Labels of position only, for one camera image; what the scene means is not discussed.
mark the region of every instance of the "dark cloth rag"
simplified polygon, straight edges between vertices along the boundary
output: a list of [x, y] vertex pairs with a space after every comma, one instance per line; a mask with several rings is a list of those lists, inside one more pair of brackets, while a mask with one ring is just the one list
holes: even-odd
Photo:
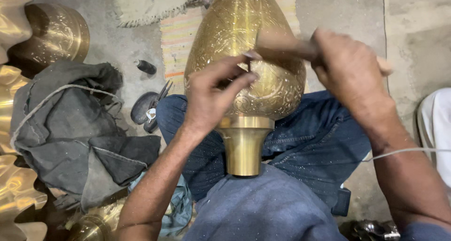
[[[55, 62], [15, 94], [11, 134], [42, 100], [68, 84], [113, 93], [122, 78], [109, 63]], [[83, 211], [137, 178], [160, 148], [159, 136], [123, 136], [103, 105], [108, 98], [86, 89], [64, 89], [19, 129], [14, 143], [48, 187], [67, 192]]]

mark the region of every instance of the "forearm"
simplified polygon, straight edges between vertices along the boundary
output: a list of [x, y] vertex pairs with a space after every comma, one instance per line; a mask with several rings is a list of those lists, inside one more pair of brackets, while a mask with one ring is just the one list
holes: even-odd
[[[358, 117], [373, 155], [418, 147], [399, 120], [393, 100], [383, 113]], [[414, 221], [451, 227], [451, 209], [445, 185], [423, 152], [402, 152], [374, 161], [377, 180], [389, 204], [393, 220], [401, 229]]]
[[171, 143], [130, 193], [121, 211], [120, 240], [158, 237], [167, 206], [190, 152], [203, 137], [181, 126]]

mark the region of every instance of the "fingernail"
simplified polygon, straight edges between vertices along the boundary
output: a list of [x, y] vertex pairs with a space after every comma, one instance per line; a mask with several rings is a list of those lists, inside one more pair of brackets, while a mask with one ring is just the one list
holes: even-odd
[[258, 79], [258, 75], [254, 73], [249, 73], [246, 76], [248, 77], [248, 81], [251, 83]]

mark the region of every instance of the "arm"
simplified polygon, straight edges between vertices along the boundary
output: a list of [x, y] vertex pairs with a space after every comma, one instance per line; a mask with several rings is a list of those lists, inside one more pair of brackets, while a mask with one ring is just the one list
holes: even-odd
[[[190, 76], [185, 120], [125, 202], [117, 229], [119, 240], [158, 238], [161, 220], [189, 154], [214, 129], [236, 94], [257, 78], [237, 65], [245, 59], [244, 55], [227, 57]], [[221, 80], [235, 77], [226, 89], [216, 88]]]
[[[327, 69], [312, 64], [319, 80], [346, 106], [368, 135], [373, 155], [417, 147], [382, 83], [376, 55], [347, 35], [316, 30]], [[427, 222], [451, 230], [445, 184], [423, 152], [402, 152], [374, 161], [377, 180], [393, 220], [402, 230]]]

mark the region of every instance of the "shiny brass surface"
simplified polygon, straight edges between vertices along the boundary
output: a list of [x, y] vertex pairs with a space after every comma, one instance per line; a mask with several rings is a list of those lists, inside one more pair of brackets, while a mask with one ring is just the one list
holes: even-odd
[[0, 0], [0, 65], [8, 61], [6, 51], [31, 37], [23, 7], [32, 0]]
[[59, 4], [25, 7], [33, 35], [8, 51], [12, 65], [33, 77], [60, 59], [82, 62], [89, 49], [89, 30], [76, 10]]
[[17, 226], [14, 223], [26, 208], [34, 204], [35, 209], [42, 209], [47, 202], [47, 195], [33, 187], [37, 174], [32, 169], [15, 166], [16, 159], [13, 155], [0, 156], [0, 237], [7, 241], [33, 240], [27, 236], [42, 240], [47, 231], [45, 224]]
[[[274, 26], [291, 32], [275, 0], [214, 0], [199, 26], [189, 54], [184, 73], [186, 90], [189, 91], [189, 75], [192, 72], [225, 56], [239, 55], [254, 48], [258, 29]], [[296, 109], [306, 79], [305, 66], [300, 59], [283, 62], [252, 61], [251, 71], [257, 73], [260, 79], [250, 89], [244, 89], [236, 96], [226, 118], [265, 117], [274, 123]], [[246, 128], [247, 132], [236, 131], [240, 127], [218, 128], [223, 138], [230, 136], [233, 141], [229, 143], [233, 146], [226, 146], [229, 173], [256, 173], [255, 159], [261, 157], [261, 149], [256, 148], [262, 143], [260, 137], [264, 139], [271, 129], [261, 127], [260, 123], [255, 123], [253, 128], [263, 129], [265, 132], [250, 132], [249, 128]], [[230, 158], [237, 164], [229, 166]]]
[[9, 126], [13, 115], [13, 100], [17, 89], [27, 84], [29, 79], [20, 75], [20, 70], [0, 65], [0, 153], [14, 153], [9, 145]]
[[225, 117], [216, 131], [222, 137], [226, 153], [227, 172], [252, 176], [260, 173], [263, 142], [274, 129], [268, 117]]
[[67, 224], [70, 228], [68, 241], [110, 241], [119, 223], [119, 215], [127, 198], [115, 203], [89, 209], [88, 214], [77, 213]]

